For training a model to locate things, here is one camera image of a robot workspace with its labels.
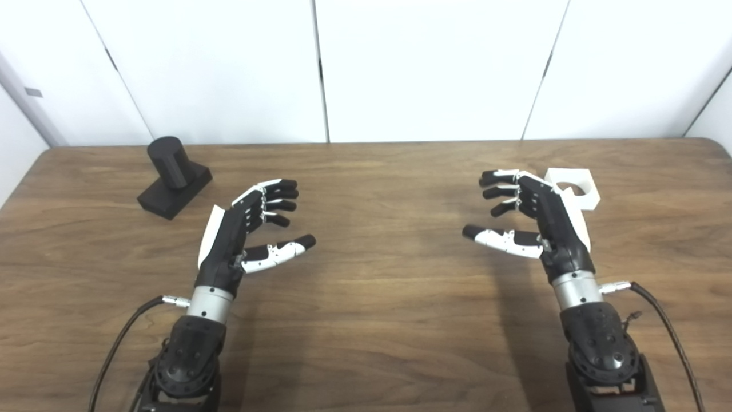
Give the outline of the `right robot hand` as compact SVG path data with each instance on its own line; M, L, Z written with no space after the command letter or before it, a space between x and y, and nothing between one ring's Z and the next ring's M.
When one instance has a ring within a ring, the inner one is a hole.
M485 171L479 179L484 199L506 199L491 209L499 218L517 211L533 219L537 232L491 229L468 224L462 235L508 255L541 261L549 282L580 271L595 274L591 241L582 211L559 186L519 169Z

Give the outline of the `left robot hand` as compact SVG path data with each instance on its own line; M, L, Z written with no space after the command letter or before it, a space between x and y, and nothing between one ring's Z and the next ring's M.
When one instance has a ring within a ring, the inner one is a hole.
M248 236L264 224L290 225L278 211L295 211L297 186L295 180L268 180L245 190L227 209L215 205L201 242L194 286L236 297L246 274L274 268L313 248L316 238L310 234L276 244L245 245Z

